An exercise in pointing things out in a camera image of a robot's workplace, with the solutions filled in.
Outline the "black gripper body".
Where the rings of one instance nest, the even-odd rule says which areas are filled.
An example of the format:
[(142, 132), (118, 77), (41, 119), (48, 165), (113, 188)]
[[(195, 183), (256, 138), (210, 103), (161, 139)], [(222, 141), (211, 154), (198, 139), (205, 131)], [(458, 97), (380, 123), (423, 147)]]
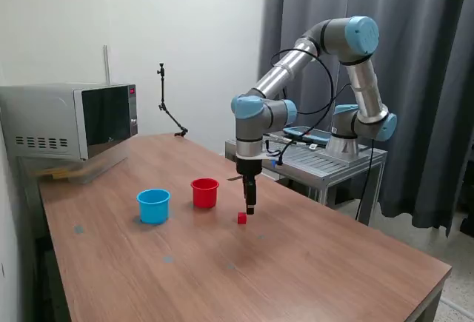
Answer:
[(236, 159), (236, 171), (243, 178), (255, 178), (261, 173), (261, 160)]

